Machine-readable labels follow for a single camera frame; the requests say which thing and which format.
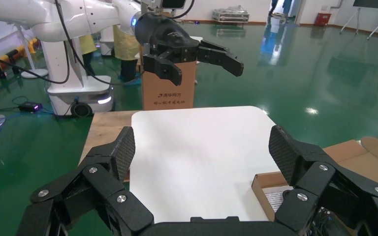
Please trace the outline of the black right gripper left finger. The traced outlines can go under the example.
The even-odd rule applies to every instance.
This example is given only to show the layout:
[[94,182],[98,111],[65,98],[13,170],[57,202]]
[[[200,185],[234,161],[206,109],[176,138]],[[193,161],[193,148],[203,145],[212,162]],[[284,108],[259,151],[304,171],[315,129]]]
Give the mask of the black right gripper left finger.
[[124,186],[134,155],[134,132],[126,126],[113,142],[93,147],[76,169],[37,188],[16,234],[65,236],[95,210],[112,234],[140,235],[154,217]]

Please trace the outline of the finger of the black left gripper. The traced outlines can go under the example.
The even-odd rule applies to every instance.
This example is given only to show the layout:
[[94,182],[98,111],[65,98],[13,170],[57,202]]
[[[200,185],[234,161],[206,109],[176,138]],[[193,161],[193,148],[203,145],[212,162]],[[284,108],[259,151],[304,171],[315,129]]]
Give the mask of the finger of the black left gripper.
[[244,64],[228,48],[206,40],[201,40],[197,47],[197,60],[221,66],[236,77],[240,77],[244,71]]
[[175,86],[182,83],[182,71],[174,63],[181,61],[182,46],[166,46],[159,44],[157,48],[150,43],[142,46],[142,66],[160,79],[169,80]]

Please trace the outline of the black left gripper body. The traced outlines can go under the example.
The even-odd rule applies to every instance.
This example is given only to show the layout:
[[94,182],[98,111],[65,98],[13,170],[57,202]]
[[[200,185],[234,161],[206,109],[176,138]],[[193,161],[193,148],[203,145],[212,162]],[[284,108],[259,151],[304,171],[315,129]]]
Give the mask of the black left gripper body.
[[134,20],[134,35],[140,45],[149,45],[150,55],[163,55],[173,63],[197,61],[199,41],[164,15],[153,12],[141,15]]

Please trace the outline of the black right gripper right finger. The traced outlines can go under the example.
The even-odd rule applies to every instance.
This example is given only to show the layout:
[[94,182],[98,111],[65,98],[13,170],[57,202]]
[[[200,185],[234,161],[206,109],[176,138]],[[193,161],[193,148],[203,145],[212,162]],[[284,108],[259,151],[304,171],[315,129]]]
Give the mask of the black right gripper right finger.
[[321,147],[271,128],[269,153],[292,190],[275,222],[303,235],[321,208],[333,212],[359,236],[378,236],[378,182],[336,163]]

